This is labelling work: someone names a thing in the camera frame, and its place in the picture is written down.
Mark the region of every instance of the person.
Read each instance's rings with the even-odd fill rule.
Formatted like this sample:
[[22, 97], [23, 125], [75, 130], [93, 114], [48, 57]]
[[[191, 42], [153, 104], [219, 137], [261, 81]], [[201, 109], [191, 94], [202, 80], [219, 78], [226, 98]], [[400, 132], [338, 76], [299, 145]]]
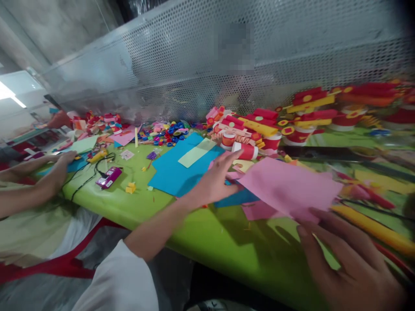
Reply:
[[[62, 256], [101, 220], [56, 196], [76, 155], [46, 155], [0, 171], [0, 262], [26, 268]], [[35, 185], [18, 184], [48, 162], [55, 164]]]
[[[73, 311], [158, 310], [157, 294], [146, 262], [152, 260], [189, 213], [238, 192], [225, 175], [242, 150], [219, 156], [185, 196], [138, 226], [96, 269], [91, 285]], [[311, 274], [332, 310], [399, 310], [405, 291], [388, 270], [366, 234], [331, 213], [311, 209], [321, 224], [299, 221], [298, 234]], [[335, 271], [326, 262], [318, 237], [338, 258]]]

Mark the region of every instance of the white sleeve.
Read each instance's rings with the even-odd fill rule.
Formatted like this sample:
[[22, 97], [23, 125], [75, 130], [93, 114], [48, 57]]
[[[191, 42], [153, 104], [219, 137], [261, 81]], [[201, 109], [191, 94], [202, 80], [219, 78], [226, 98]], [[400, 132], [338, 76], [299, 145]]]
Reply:
[[156, 311], [156, 289], [146, 262], [120, 240], [98, 266], [72, 311]]

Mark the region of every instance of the light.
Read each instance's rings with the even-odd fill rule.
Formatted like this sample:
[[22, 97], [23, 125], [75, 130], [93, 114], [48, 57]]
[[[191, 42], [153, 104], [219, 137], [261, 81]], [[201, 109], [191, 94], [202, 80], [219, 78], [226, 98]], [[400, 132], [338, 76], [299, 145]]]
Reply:
[[11, 98], [14, 100], [20, 107], [27, 108], [20, 100], [16, 98], [16, 94], [13, 93], [7, 86], [0, 82], [0, 100], [5, 98]]
[[15, 96], [10, 97], [12, 100], [14, 100], [20, 107], [27, 108], [25, 104], [23, 104], [20, 100], [18, 100]]

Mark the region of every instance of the cable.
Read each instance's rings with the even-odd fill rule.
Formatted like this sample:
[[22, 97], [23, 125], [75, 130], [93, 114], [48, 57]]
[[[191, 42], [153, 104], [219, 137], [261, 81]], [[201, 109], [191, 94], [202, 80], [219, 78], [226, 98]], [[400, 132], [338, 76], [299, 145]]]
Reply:
[[102, 160], [108, 160], [108, 159], [115, 159], [115, 153], [109, 153], [106, 157], [104, 157], [104, 158], [101, 158], [101, 159], [99, 159], [98, 161], [97, 161], [97, 163], [95, 163], [95, 167], [94, 167], [94, 175], [92, 175], [90, 178], [88, 178], [87, 179], [87, 181], [85, 181], [82, 185], [80, 185], [76, 190], [75, 190], [75, 192], [72, 194], [72, 197], [70, 198], [70, 201], [71, 202], [73, 202], [73, 198], [75, 197], [75, 194], [83, 187], [83, 186], [85, 186], [88, 182], [90, 182], [95, 176], [96, 176], [96, 173], [99, 173], [103, 178], [106, 178], [107, 177], [107, 175], [105, 174], [105, 173], [103, 173], [103, 172], [101, 172], [99, 169], [98, 169], [98, 164], [102, 161]]
[[402, 219], [402, 220], [409, 220], [409, 221], [415, 222], [415, 219], [414, 218], [410, 218], [410, 217], [398, 215], [398, 214], [395, 214], [395, 213], [392, 213], [392, 212], [387, 212], [387, 211], [385, 211], [383, 209], [378, 209], [376, 207], [373, 207], [373, 206], [370, 206], [370, 205], [367, 205], [367, 204], [364, 204], [364, 203], [361, 203], [361, 202], [358, 202], [358, 201], [347, 200], [347, 199], [341, 199], [340, 200], [340, 203], [344, 203], [344, 202], [352, 203], [352, 204], [357, 204], [357, 205], [360, 205], [362, 207], [365, 207], [365, 208], [374, 210], [374, 211], [376, 211], [378, 213], [386, 214], [386, 215], [389, 215], [389, 216], [392, 216], [392, 217], [396, 217], [396, 218], [399, 218], [399, 219]]

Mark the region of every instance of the perforated metal sheet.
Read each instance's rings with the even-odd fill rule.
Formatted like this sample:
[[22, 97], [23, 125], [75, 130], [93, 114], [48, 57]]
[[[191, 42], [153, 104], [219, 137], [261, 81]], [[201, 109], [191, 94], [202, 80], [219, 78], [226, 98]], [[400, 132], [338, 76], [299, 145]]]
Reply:
[[308, 87], [408, 77], [414, 37], [387, 0], [169, 0], [39, 76], [68, 110], [198, 121]]

